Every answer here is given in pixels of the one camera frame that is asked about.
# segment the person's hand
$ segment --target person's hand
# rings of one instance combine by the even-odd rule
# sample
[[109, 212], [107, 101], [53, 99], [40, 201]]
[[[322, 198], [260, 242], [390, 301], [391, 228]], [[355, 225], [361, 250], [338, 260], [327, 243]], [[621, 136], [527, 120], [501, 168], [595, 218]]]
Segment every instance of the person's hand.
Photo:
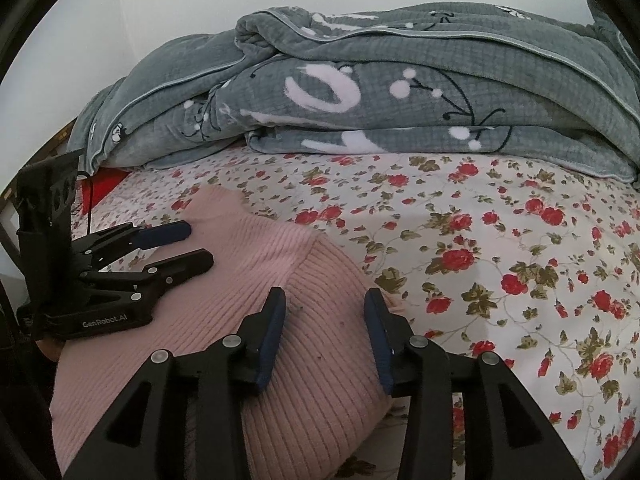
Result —
[[60, 359], [60, 353], [62, 352], [62, 347], [65, 345], [65, 342], [53, 339], [52, 337], [46, 337], [40, 341], [36, 341], [36, 345], [38, 345], [38, 348], [44, 357], [57, 363]]

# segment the blanket piping trim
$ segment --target blanket piping trim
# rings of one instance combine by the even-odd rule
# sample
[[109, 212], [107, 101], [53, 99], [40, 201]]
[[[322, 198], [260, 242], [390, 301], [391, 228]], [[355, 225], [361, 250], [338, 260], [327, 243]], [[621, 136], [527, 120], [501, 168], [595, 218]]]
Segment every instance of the blanket piping trim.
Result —
[[[188, 76], [185, 76], [185, 77], [181, 77], [180, 79], [174, 79], [172, 81], [168, 81], [166, 83], [162, 83], [161, 85], [158, 85], [155, 88], [152, 88], [151, 90], [148, 90], [147, 92], [143, 93], [142, 95], [139, 95], [138, 97], [136, 97], [135, 99], [131, 100], [126, 105], [124, 105], [122, 107], [122, 109], [111, 120], [111, 122], [109, 123], [109, 126], [106, 128], [106, 131], [107, 132], [111, 131], [111, 129], [114, 127], [115, 123], [122, 117], [124, 112], [126, 112], [131, 107], [133, 107], [136, 104], [138, 104], [140, 101], [146, 99], [150, 95], [153, 95], [156, 92], [159, 92], [159, 91], [164, 90], [165, 88], [169, 88], [171, 86], [179, 85], [179, 84], [182, 84], [182, 83], [187, 83], [187, 82], [192, 81], [194, 79], [197, 79], [199, 77], [203, 77], [203, 76], [206, 76], [206, 75], [209, 75], [209, 74], [213, 74], [215, 72], [220, 72], [221, 70], [226, 70], [227, 68], [231, 68], [231, 67], [237, 65], [238, 63], [244, 61], [245, 59], [246, 59], [246, 56], [242, 56], [237, 61], [226, 63], [224, 65], [217, 65], [217, 66], [212, 67], [212, 68], [207, 68], [206, 70], [201, 70], [200, 72], [196, 72], [194, 74], [191, 74], [191, 75], [188, 75]], [[91, 159], [89, 160], [89, 167], [91, 167], [94, 164], [94, 162], [96, 161], [97, 155], [104, 151], [104, 145], [105, 145], [105, 143], [106, 143], [108, 138], [109, 138], [109, 136], [107, 135], [107, 136], [104, 136], [104, 138], [102, 139], [102, 142], [100, 144], [100, 150], [98, 150], [98, 152], [94, 153], [91, 156]]]

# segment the green leaf print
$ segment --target green leaf print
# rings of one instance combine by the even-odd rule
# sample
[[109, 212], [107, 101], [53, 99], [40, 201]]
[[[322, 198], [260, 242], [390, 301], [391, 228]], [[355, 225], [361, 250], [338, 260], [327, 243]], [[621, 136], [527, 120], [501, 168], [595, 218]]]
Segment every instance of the green leaf print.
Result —
[[352, 478], [353, 476], [373, 476], [376, 466], [364, 460], [358, 460], [356, 456], [350, 456], [340, 466], [334, 478]]
[[520, 344], [516, 346], [516, 348], [527, 350], [529, 348], [535, 348], [536, 346], [538, 346], [537, 339], [533, 339], [530, 335], [524, 335], [520, 339]]
[[414, 238], [422, 238], [422, 235], [409, 230], [404, 230], [400, 233], [400, 239], [403, 241], [413, 240]]
[[376, 278], [376, 285], [386, 290], [389, 294], [398, 294], [400, 288], [406, 283], [406, 277], [400, 275], [400, 271], [389, 267], [382, 271]]
[[546, 295], [545, 287], [543, 287], [542, 285], [536, 285], [535, 288], [531, 289], [531, 292], [529, 293], [529, 295], [534, 300], [547, 300], [548, 299], [548, 297]]
[[620, 384], [618, 381], [607, 381], [602, 386], [600, 386], [600, 391], [602, 392], [602, 398], [604, 399], [605, 404], [611, 400], [614, 394], [618, 393], [620, 390]]
[[566, 394], [574, 393], [575, 390], [577, 390], [577, 383], [569, 379], [564, 372], [560, 372], [560, 382], [556, 386], [556, 392], [565, 396]]
[[526, 310], [522, 311], [522, 317], [527, 321], [530, 321], [531, 319], [538, 317], [538, 310], [528, 306]]

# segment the red rose print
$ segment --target red rose print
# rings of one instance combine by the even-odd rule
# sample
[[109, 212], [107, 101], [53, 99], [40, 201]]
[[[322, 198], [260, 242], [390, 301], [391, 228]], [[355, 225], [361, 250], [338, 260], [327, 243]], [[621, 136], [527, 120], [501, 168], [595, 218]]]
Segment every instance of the red rose print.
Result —
[[331, 162], [338, 162], [341, 166], [350, 166], [353, 164], [353, 159], [350, 156], [334, 156]]
[[567, 313], [564, 306], [562, 306], [562, 304], [560, 303], [556, 304], [556, 310], [558, 311], [558, 314], [560, 314], [560, 317], [562, 319], [564, 319], [565, 317], [569, 317], [569, 314]]
[[469, 164], [467, 162], [458, 166], [458, 173], [466, 176], [474, 176], [478, 174], [478, 168], [476, 168], [475, 164]]
[[482, 221], [485, 225], [495, 224], [499, 219], [500, 217], [495, 213], [495, 211], [489, 211], [482, 215]]
[[616, 226], [616, 228], [613, 229], [613, 232], [615, 232], [615, 234], [617, 234], [620, 238], [624, 238], [626, 235], [625, 228], [622, 225]]
[[409, 183], [409, 177], [405, 175], [389, 175], [386, 180], [391, 186], [402, 187]]
[[295, 223], [300, 225], [309, 225], [318, 218], [318, 211], [303, 211], [296, 215]]
[[504, 292], [513, 294], [514, 296], [529, 290], [527, 284], [522, 283], [515, 274], [505, 274], [500, 281], [500, 285]]
[[524, 209], [534, 215], [539, 215], [540, 213], [542, 213], [544, 207], [545, 204], [539, 198], [531, 198], [527, 200], [527, 203], [524, 205]]
[[467, 230], [470, 231], [470, 227], [472, 224], [471, 215], [462, 214], [462, 215], [454, 215], [453, 218], [449, 221], [449, 229], [452, 231], [462, 231]]
[[561, 209], [554, 209], [553, 207], [547, 207], [542, 213], [540, 218], [545, 224], [560, 225], [564, 220], [564, 212]]
[[544, 359], [542, 359], [542, 362], [540, 363], [540, 368], [538, 368], [538, 377], [546, 376], [546, 372], [549, 370], [550, 366], [551, 366], [550, 358], [545, 357]]
[[462, 408], [453, 408], [453, 434], [465, 431], [465, 412]]
[[478, 357], [482, 352], [491, 352], [495, 350], [495, 344], [491, 341], [478, 341], [471, 347], [473, 357]]
[[310, 186], [322, 186], [322, 184], [326, 184], [327, 182], [329, 182], [329, 179], [325, 176], [317, 176], [313, 179], [311, 179], [308, 184]]
[[318, 220], [335, 220], [341, 214], [342, 208], [340, 206], [331, 205], [320, 213], [320, 215], [318, 216]]
[[602, 448], [602, 453], [604, 455], [604, 467], [613, 467], [613, 465], [616, 463], [616, 459], [618, 458], [619, 451], [620, 443], [618, 441], [618, 436], [614, 435], [607, 438], [607, 441], [604, 443], [604, 447]]
[[626, 309], [625, 306], [620, 303], [618, 300], [613, 300], [611, 303], [610, 312], [617, 320], [625, 319]]
[[591, 298], [593, 303], [603, 312], [611, 310], [611, 296], [604, 290], [599, 290]]
[[442, 314], [449, 309], [449, 298], [433, 298], [427, 303], [427, 314]]
[[447, 270], [466, 270], [474, 261], [474, 254], [469, 249], [455, 249], [442, 253], [442, 266]]
[[578, 416], [574, 413], [566, 422], [566, 428], [568, 430], [575, 430], [575, 428], [578, 426], [578, 422], [580, 422], [580, 420], [578, 420]]
[[448, 177], [449, 182], [455, 182], [456, 184], [459, 184], [460, 182], [464, 182], [466, 179], [468, 179], [468, 176], [463, 175], [462, 173], [459, 173], [459, 172], [449, 173], [449, 177]]
[[613, 355], [611, 354], [600, 354], [593, 360], [591, 366], [589, 367], [589, 371], [591, 372], [591, 378], [596, 379], [597, 381], [601, 380], [604, 376], [606, 376], [611, 367], [613, 366]]
[[625, 449], [631, 444], [634, 439], [634, 430], [636, 429], [636, 422], [632, 416], [626, 418], [622, 423], [622, 430], [620, 430], [620, 447]]

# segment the red fabric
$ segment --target red fabric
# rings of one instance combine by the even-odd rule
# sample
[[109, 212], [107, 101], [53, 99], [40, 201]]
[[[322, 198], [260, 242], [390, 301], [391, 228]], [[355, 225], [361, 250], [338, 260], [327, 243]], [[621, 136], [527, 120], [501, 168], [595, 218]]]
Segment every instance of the red fabric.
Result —
[[94, 183], [94, 196], [91, 199], [91, 209], [100, 200], [106, 197], [115, 187], [121, 183], [129, 171], [118, 170], [116, 168], [100, 168], [91, 179], [81, 180], [82, 182], [82, 214], [89, 212], [89, 198], [91, 196], [91, 186], [89, 180]]

